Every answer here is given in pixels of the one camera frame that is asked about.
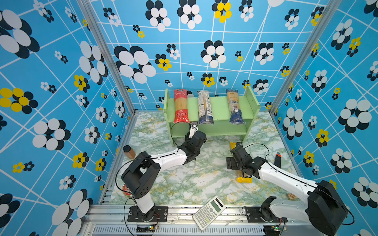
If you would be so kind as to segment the red spaghetti bag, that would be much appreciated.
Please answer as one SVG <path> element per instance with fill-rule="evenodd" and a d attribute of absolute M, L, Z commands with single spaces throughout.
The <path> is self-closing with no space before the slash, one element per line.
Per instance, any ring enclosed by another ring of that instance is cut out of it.
<path fill-rule="evenodd" d="M 174 90 L 175 120 L 174 123 L 189 123 L 188 93 L 186 89 Z"/>

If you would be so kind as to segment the clear grey spaghetti bag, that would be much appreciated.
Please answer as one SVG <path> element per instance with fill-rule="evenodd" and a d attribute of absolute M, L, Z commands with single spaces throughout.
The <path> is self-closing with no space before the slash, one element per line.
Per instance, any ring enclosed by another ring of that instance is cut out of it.
<path fill-rule="evenodd" d="M 206 90 L 198 90 L 198 115 L 199 125 L 214 125 L 213 112 L 211 107 L 210 93 Z"/>

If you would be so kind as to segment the yellow blue spaghetti bag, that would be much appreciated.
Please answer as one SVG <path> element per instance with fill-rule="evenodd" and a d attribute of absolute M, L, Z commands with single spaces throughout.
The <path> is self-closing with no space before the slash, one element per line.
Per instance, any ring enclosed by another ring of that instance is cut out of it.
<path fill-rule="evenodd" d="M 230 123 L 234 125 L 243 125 L 245 121 L 242 117 L 242 111 L 239 103 L 238 90 L 227 89 L 226 90 L 229 110 L 230 110 Z"/>

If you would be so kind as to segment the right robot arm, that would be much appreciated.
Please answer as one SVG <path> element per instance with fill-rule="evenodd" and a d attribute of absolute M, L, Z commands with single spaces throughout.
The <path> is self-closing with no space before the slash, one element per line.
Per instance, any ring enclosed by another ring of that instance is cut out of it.
<path fill-rule="evenodd" d="M 279 186 L 299 199 L 299 202 L 268 197 L 260 207 L 260 216 L 266 222 L 277 218 L 291 218 L 311 223 L 318 231 L 334 236 L 350 215 L 334 186 L 300 178 L 280 168 L 281 156 L 274 163 L 262 157 L 253 158 L 242 144 L 236 145 L 226 158 L 228 170 L 241 171 L 247 178 L 257 178 Z"/>

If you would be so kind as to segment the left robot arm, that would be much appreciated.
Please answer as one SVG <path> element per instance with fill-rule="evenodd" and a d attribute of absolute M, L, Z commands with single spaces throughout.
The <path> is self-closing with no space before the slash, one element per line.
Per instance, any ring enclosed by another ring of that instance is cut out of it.
<path fill-rule="evenodd" d="M 158 174 L 196 160 L 206 140 L 206 134 L 198 131 L 172 152 L 158 155 L 141 152 L 123 172 L 121 179 L 135 198 L 138 210 L 145 217 L 153 214 L 155 210 L 156 205 L 151 198 L 150 190 Z"/>

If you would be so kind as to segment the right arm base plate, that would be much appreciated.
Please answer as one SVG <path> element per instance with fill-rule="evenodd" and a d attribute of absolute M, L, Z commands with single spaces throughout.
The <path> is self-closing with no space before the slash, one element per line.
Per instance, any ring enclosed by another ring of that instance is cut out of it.
<path fill-rule="evenodd" d="M 263 214 L 259 206 L 243 206 L 242 214 L 246 216 L 248 223 L 274 223 L 274 224 L 283 224 L 287 223 L 287 218 L 278 218 L 275 216 L 268 217 L 267 219 L 263 218 Z"/>

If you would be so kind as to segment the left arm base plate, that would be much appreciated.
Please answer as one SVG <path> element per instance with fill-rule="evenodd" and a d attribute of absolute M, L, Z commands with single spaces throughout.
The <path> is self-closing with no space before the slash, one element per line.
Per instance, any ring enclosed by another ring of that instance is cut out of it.
<path fill-rule="evenodd" d="M 142 213 L 138 206 L 129 208 L 127 222 L 167 222 L 168 207 L 154 206 L 147 213 Z"/>

